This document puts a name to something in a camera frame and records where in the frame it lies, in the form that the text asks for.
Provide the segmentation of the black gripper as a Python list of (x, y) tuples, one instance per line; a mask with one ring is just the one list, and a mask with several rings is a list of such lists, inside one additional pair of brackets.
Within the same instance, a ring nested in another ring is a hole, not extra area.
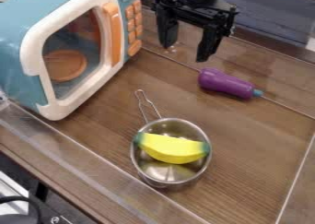
[(231, 29), (236, 6), (223, 0), (155, 0), (159, 42), (167, 49), (179, 37), (179, 20), (203, 28), (196, 48), (196, 61), (206, 62), (216, 53), (223, 39), (222, 29)]

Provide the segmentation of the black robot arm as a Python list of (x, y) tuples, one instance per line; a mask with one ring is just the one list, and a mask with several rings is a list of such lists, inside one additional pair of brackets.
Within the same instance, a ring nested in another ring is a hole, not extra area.
[(224, 37), (232, 34), (236, 6), (223, 0), (153, 0), (157, 35), (161, 46), (169, 48), (179, 38), (180, 21), (202, 28), (196, 61), (206, 62), (216, 53)]

